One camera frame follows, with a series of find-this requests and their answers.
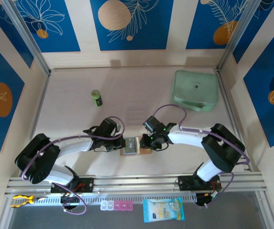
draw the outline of mint green case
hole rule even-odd
[[[196,111],[210,111],[218,101],[218,79],[214,74],[175,72],[173,102]]]

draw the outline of gray floor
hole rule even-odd
[[[64,213],[60,206],[24,206],[14,210],[10,229],[262,229],[266,228],[253,192],[225,193],[208,209],[185,203],[185,221],[143,222],[143,208],[101,211],[87,207],[81,216]]]

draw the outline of white tabletop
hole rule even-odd
[[[82,134],[82,130],[99,125],[108,116],[120,117],[124,136],[146,133],[142,123],[160,106],[169,104],[176,70],[184,67],[101,68],[52,72],[35,134],[44,133],[52,140]],[[192,72],[214,73],[211,68]],[[103,105],[96,107],[91,91],[98,89]],[[178,123],[183,111],[175,107],[160,110],[156,118],[164,124]],[[219,91],[219,101],[210,112],[187,110],[183,126],[212,127],[231,123]],[[188,145],[171,145],[150,155],[120,156],[119,151],[79,152],[61,157],[59,165],[72,167],[78,175],[158,175],[191,173],[209,159],[204,149]],[[237,166],[236,171],[243,171]]]

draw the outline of green battery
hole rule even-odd
[[[93,97],[96,106],[101,106],[103,104],[99,90],[93,90],[91,96]]]

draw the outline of wet wipes package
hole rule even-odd
[[[145,223],[168,219],[185,220],[182,199],[145,199],[143,218]]]

